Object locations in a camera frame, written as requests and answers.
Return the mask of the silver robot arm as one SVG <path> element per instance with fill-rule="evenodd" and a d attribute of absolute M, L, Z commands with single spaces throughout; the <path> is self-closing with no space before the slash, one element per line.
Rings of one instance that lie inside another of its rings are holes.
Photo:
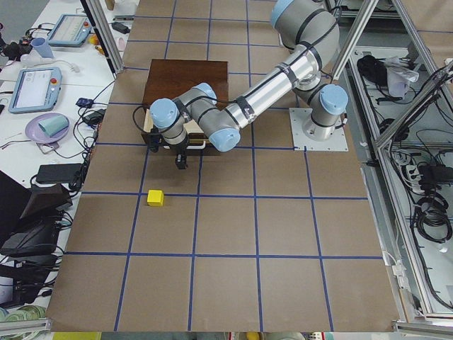
<path fill-rule="evenodd" d="M 322 84 L 321 70 L 332 60 L 338 46 L 337 17 L 315 1 L 278 1 L 270 22 L 283 45 L 291 50 L 290 56 L 225 108 L 218 109 L 216 94 L 207 83 L 150 105 L 154 127 L 176 151 L 179 169 L 187 166 L 186 123 L 195 122 L 212 146 L 228 152 L 239 143 L 242 128 L 290 91 L 311 106 L 309 119 L 303 124 L 308 138 L 324 141 L 336 129 L 336 122 L 348 104 L 348 95 L 339 85 Z"/>

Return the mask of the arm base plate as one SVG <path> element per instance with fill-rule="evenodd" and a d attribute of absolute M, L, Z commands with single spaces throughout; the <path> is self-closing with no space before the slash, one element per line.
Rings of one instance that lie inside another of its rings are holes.
<path fill-rule="evenodd" d="M 290 108 L 293 149 L 308 152 L 347 152 L 348 144 L 340 117 L 331 127 L 316 125 L 311 119 L 311 108 Z"/>

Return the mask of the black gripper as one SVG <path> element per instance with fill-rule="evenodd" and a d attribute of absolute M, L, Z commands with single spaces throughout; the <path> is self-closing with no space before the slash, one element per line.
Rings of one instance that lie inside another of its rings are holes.
<path fill-rule="evenodd" d="M 176 150 L 176 160 L 175 164 L 178 169 L 187 169 L 188 164 L 187 164 L 187 144 L 180 143 L 175 146 Z"/>

